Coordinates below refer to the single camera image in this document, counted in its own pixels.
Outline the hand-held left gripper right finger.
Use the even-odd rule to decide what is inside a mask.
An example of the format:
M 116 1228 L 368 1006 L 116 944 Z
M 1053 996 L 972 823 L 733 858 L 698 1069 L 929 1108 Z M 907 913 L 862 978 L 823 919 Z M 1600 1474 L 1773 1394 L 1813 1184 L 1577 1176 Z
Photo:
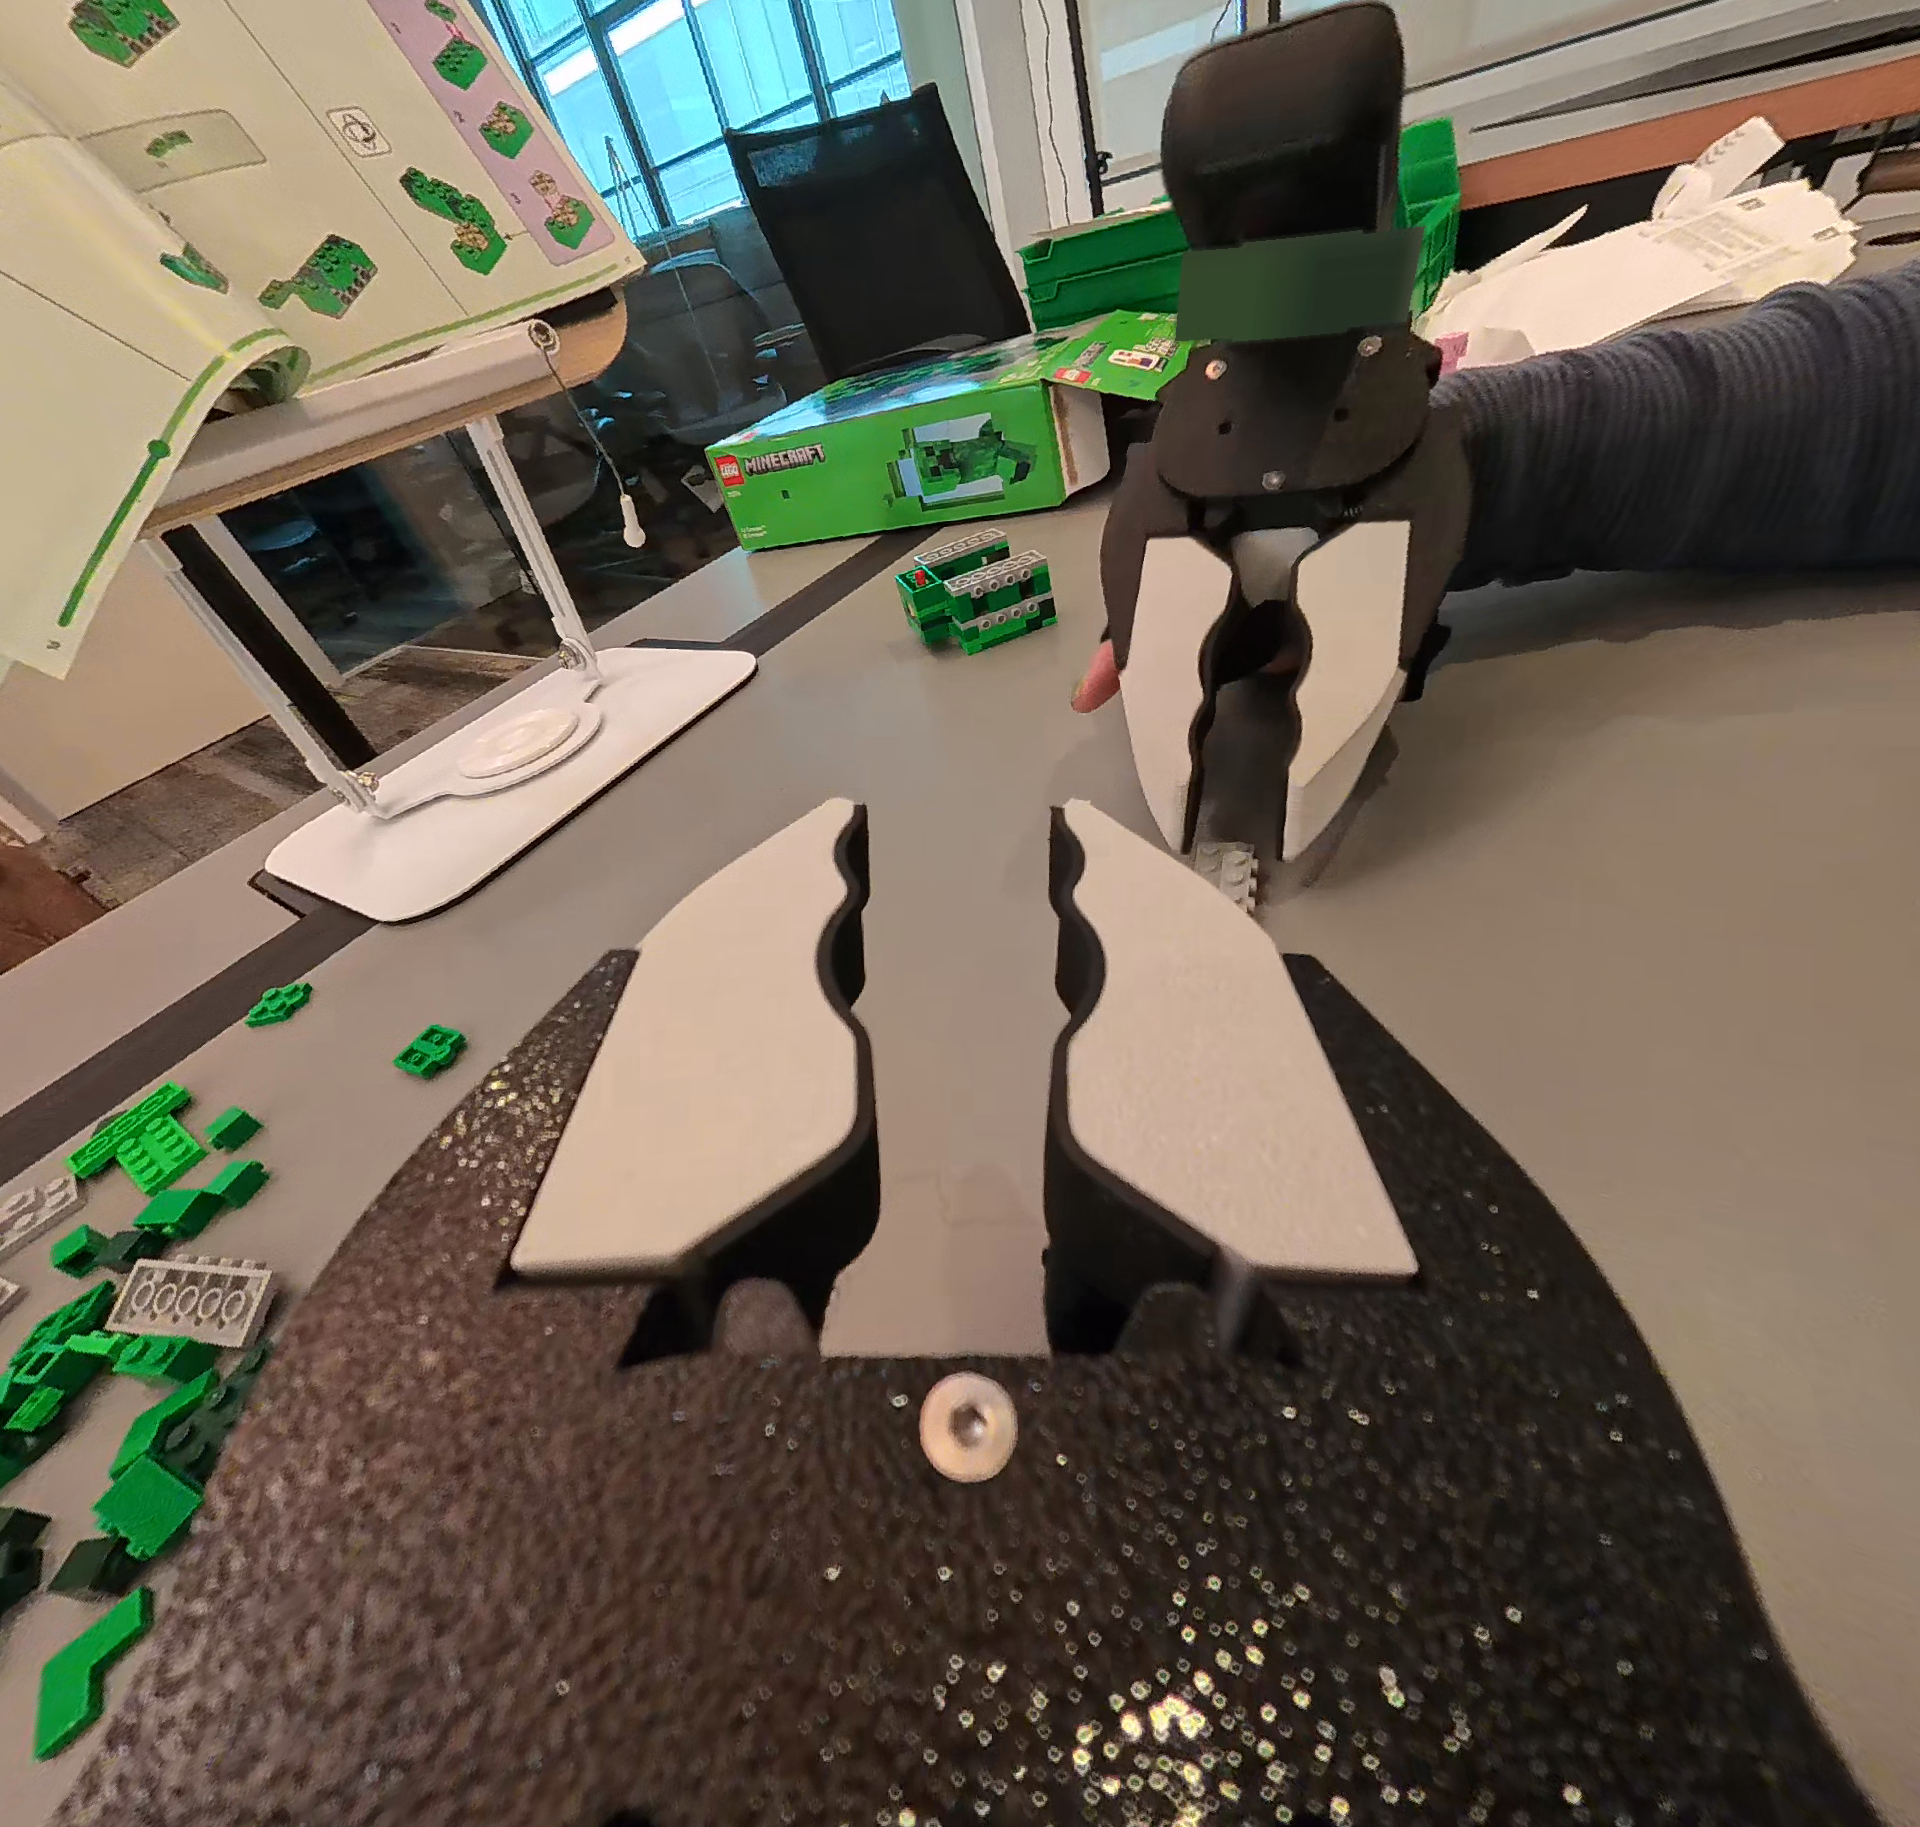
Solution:
M 1417 1282 L 1382 1165 L 1271 936 L 1096 803 L 1053 808 L 1059 996 L 1053 1236 L 1109 1286 L 1144 1220 L 1207 1282 Z

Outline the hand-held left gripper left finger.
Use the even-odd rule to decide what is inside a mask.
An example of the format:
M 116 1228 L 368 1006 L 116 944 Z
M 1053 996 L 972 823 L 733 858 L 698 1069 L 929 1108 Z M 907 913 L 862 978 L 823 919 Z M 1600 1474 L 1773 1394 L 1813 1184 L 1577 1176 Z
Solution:
M 680 1282 L 859 1159 L 862 813 L 810 808 L 641 936 L 510 1250 L 525 1282 Z

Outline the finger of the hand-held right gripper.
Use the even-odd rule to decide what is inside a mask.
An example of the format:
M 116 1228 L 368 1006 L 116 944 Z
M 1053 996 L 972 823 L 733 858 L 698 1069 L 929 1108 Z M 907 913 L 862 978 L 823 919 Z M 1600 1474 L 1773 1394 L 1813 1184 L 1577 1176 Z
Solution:
M 1339 532 L 1279 529 L 1289 604 L 1308 629 L 1294 672 L 1297 745 L 1289 761 L 1279 858 L 1308 866 L 1347 808 L 1407 696 L 1407 572 L 1412 523 L 1347 523 Z
M 1167 852 L 1202 832 L 1207 739 L 1218 723 L 1218 645 L 1234 615 L 1234 563 L 1202 532 L 1150 532 L 1139 615 L 1121 662 L 1121 709 L 1139 788 Z

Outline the green brick assembly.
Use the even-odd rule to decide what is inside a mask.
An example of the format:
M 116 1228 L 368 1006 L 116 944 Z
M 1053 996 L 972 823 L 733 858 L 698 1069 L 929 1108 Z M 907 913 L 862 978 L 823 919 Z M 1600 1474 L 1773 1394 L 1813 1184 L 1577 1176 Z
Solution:
M 1053 557 L 1014 552 L 1004 529 L 975 529 L 893 572 L 921 645 L 991 654 L 1059 621 Z

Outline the pale green instruction booklet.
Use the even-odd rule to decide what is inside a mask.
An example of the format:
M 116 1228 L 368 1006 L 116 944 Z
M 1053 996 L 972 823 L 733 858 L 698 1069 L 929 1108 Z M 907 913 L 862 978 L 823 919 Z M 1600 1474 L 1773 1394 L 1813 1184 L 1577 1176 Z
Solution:
M 0 0 L 0 645 L 62 679 L 233 390 L 625 286 L 470 0 Z

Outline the person's right forearm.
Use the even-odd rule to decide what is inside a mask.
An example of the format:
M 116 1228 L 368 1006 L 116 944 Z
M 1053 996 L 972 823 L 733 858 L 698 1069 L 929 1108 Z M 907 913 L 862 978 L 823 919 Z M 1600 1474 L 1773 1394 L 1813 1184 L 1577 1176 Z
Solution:
M 1449 372 L 1433 407 L 1470 460 L 1449 592 L 1920 563 L 1920 263 Z

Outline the grey desk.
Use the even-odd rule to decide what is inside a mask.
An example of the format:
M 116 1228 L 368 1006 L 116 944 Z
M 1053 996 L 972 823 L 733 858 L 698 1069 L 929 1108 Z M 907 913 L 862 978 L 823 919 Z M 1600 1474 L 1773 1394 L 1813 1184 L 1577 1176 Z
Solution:
M 845 547 L 748 690 L 419 927 L 264 842 L 8 978 L 8 1184 L 156 1083 L 274 1362 L 8 1820 L 1911 1820 L 1911 578 L 1470 592 L 1263 930 L 1417 1282 L 1053 1236 L 1053 808 L 1164 843 L 1060 621 Z M 862 803 L 868 1131 L 680 1282 L 510 1250 L 641 936 Z M 240 1026 L 311 982 L 288 1026 Z M 469 1058 L 395 1077 L 424 1026 Z

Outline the green flat box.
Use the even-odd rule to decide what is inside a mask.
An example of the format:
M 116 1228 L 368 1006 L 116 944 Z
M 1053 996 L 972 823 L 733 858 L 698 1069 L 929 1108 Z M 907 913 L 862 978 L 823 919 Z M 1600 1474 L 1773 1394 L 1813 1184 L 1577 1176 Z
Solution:
M 1457 273 L 1459 164 L 1457 121 L 1417 121 L 1399 138 L 1399 220 L 1412 228 L 1412 317 L 1423 317 Z M 1175 203 L 1109 212 L 1096 226 L 1019 250 L 1026 309 L 1039 332 L 1068 332 L 1100 309 L 1175 309 L 1186 228 Z

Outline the green toy set box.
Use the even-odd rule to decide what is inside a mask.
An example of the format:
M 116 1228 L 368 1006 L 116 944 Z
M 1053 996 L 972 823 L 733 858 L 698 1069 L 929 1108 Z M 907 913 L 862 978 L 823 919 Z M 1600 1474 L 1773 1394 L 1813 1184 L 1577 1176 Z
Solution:
M 1059 509 L 1113 470 L 1109 398 L 1186 366 L 1164 309 L 832 377 L 710 445 L 748 552 Z

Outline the white book stand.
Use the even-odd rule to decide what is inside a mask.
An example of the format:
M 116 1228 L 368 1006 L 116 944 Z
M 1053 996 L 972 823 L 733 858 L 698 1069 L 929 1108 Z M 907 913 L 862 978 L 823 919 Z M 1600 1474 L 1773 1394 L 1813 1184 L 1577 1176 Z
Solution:
M 168 592 L 201 615 L 256 702 L 299 745 L 306 769 L 330 788 L 330 808 L 288 832 L 264 866 L 264 887 L 288 908 L 330 899 L 374 927 L 440 913 L 532 852 L 635 764 L 693 734 L 760 672 L 760 654 L 737 645 L 647 641 L 595 654 L 510 468 L 503 420 L 481 419 L 469 420 L 469 439 L 481 445 L 481 468 L 559 629 L 559 662 L 394 769 L 374 769 L 368 761 L 344 764 L 299 713 L 293 684 L 281 684 L 269 661 L 250 654 L 250 641 L 215 615 L 215 604 L 195 592 L 183 552 L 160 532 L 143 532 L 143 552 Z

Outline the studio light on stand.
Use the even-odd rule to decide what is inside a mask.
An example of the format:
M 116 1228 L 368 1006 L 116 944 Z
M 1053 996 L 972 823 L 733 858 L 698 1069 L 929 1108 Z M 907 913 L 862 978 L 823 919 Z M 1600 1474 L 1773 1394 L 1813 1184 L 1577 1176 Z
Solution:
M 1073 132 L 1079 132 L 1079 172 L 1087 172 L 1087 212 L 1109 212 L 1109 147 L 1096 141 L 1096 73 L 1087 73 L 1087 34 L 1079 0 L 1060 0 L 1068 23 L 1068 73 L 1073 73 Z

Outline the crumpled white paper bags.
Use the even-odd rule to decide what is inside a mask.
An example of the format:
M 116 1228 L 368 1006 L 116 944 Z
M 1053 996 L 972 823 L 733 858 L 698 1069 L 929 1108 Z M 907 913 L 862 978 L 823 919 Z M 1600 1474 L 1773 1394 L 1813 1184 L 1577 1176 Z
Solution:
M 1779 147 L 1784 138 L 1747 121 L 1664 172 L 1645 226 L 1567 243 L 1585 220 L 1573 212 L 1479 273 L 1449 273 L 1417 338 L 1440 346 L 1440 372 L 1479 372 L 1840 280 L 1857 226 L 1811 180 L 1758 188 Z

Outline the black mesh office chair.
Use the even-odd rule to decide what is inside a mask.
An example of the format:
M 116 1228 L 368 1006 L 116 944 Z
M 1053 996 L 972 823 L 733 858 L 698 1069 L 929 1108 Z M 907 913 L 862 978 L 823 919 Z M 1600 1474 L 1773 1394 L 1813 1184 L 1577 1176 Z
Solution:
M 1034 338 L 936 89 L 725 158 L 832 386 Z

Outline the rolling table with brown edge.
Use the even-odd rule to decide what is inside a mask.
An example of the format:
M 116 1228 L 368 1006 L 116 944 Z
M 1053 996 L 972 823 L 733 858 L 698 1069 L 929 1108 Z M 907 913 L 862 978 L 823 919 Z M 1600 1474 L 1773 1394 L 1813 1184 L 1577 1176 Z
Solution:
M 1920 50 L 1899 50 L 1892 63 L 1832 67 L 1795 89 L 1763 89 L 1741 101 L 1717 101 L 1669 121 L 1617 125 L 1600 138 L 1567 138 L 1544 147 L 1513 147 L 1490 164 L 1459 165 L 1459 203 L 1518 203 L 1567 188 L 1600 188 L 1645 165 L 1698 164 L 1717 138 L 1728 138 L 1747 121 L 1763 121 L 1779 138 L 1823 138 L 1845 125 L 1874 125 L 1920 112 Z

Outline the long light grey toy plate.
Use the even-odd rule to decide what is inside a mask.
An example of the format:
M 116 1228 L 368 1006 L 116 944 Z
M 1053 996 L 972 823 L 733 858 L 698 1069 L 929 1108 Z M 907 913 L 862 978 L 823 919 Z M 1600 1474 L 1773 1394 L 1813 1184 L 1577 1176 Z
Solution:
M 256 1346 L 269 1305 L 274 1305 L 274 1268 L 264 1264 L 150 1258 L 150 1264 L 128 1264 L 106 1332 Z

